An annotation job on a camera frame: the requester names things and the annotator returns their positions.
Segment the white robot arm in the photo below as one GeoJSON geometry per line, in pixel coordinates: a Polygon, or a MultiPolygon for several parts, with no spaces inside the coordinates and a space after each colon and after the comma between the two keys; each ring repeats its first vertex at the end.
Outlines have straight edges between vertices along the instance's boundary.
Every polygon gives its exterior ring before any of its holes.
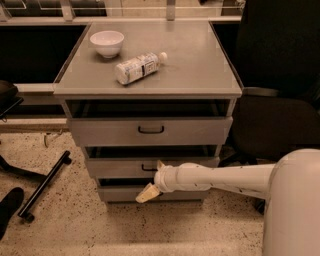
{"type": "Polygon", "coordinates": [[[209,168],[158,163],[153,181],[136,201],[211,188],[265,201],[262,256],[320,256],[320,150],[296,150],[275,164],[209,168]]]}

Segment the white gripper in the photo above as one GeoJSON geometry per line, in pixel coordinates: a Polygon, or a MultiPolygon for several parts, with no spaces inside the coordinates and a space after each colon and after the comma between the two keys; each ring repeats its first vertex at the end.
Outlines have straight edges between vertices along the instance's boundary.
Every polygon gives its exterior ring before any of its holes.
{"type": "Polygon", "coordinates": [[[161,192],[199,191],[200,186],[194,182],[194,178],[198,176],[197,167],[198,165],[194,163],[184,163],[179,166],[165,165],[158,160],[154,184],[149,183],[137,195],[136,201],[145,203],[158,197],[161,192]]]}

